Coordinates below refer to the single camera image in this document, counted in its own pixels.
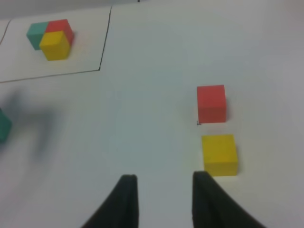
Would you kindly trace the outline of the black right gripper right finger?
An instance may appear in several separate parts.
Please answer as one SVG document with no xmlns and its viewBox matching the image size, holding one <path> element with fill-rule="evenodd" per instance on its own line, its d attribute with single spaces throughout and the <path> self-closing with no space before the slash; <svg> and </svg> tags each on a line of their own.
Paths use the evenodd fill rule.
<svg viewBox="0 0 304 228">
<path fill-rule="evenodd" d="M 206 171 L 193 173 L 192 222 L 195 228 L 263 228 Z"/>
</svg>

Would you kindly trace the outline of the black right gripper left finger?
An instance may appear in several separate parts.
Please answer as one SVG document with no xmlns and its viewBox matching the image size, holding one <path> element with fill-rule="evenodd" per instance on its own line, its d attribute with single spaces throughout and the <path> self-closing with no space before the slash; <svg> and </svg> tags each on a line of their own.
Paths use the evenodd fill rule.
<svg viewBox="0 0 304 228">
<path fill-rule="evenodd" d="M 136 175 L 123 175 L 84 228 L 137 228 L 138 184 Z"/>
</svg>

